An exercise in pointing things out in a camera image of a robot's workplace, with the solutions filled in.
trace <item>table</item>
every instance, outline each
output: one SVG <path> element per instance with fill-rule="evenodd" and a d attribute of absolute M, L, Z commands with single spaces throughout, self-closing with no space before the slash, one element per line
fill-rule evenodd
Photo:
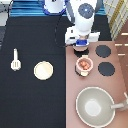
<path fill-rule="evenodd" d="M 111 48 L 111 55 L 107 58 L 97 56 L 95 49 L 98 45 L 107 45 Z M 78 59 L 74 55 L 74 49 L 66 49 L 66 128 L 90 128 L 84 124 L 75 110 L 75 101 L 79 92 L 86 87 L 100 87 L 106 90 L 114 99 L 115 103 L 125 100 L 124 92 L 126 87 L 115 47 L 114 41 L 99 41 L 89 44 L 89 58 L 93 60 L 94 68 L 87 77 L 80 77 L 75 72 L 75 63 Z M 111 62 L 115 67 L 112 76 L 102 76 L 98 72 L 98 65 L 101 62 Z M 114 120 L 106 128 L 128 128 L 128 110 L 116 111 Z"/>

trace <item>white bowl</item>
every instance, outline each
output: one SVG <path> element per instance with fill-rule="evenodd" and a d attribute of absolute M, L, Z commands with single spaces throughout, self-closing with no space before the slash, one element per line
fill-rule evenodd
<path fill-rule="evenodd" d="M 109 125 L 115 116 L 112 97 L 99 87 L 83 89 L 76 99 L 76 111 L 80 119 L 94 128 Z"/>
<path fill-rule="evenodd" d="M 40 80 L 46 80 L 53 74 L 53 66 L 46 61 L 38 63 L 34 67 L 34 74 Z"/>

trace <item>black circle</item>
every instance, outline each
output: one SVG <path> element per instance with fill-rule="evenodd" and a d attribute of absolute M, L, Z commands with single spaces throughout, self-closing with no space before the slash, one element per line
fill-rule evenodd
<path fill-rule="evenodd" d="M 106 58 L 111 54 L 111 49 L 106 45 L 99 45 L 96 48 L 96 54 L 102 58 Z"/>
<path fill-rule="evenodd" d="M 95 11 L 90 4 L 84 3 L 79 6 L 78 12 L 82 17 L 89 19 L 92 17 Z"/>
<path fill-rule="evenodd" d="M 102 62 L 98 66 L 100 74 L 103 76 L 112 76 L 115 72 L 114 66 L 109 62 Z"/>
<path fill-rule="evenodd" d="M 89 54 L 89 50 L 88 48 L 84 51 L 76 51 L 74 50 L 74 54 L 77 56 L 77 57 L 82 57 L 82 55 L 88 55 Z"/>

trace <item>cup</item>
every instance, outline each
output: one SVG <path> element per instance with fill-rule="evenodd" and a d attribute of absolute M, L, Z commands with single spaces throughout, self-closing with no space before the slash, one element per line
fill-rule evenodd
<path fill-rule="evenodd" d="M 79 65 L 79 62 L 81 62 L 82 60 L 85 60 L 90 67 L 87 70 L 82 69 L 82 67 Z M 91 70 L 93 69 L 93 61 L 88 58 L 88 55 L 82 55 L 82 57 L 80 57 L 77 62 L 76 62 L 76 72 L 78 72 L 81 76 L 88 76 L 88 74 L 91 72 Z"/>

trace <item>wall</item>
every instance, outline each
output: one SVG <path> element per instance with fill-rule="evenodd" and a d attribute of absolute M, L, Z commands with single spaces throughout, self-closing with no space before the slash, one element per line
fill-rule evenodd
<path fill-rule="evenodd" d="M 111 30 L 111 37 L 115 40 L 128 19 L 128 0 L 104 0 L 103 2 Z"/>

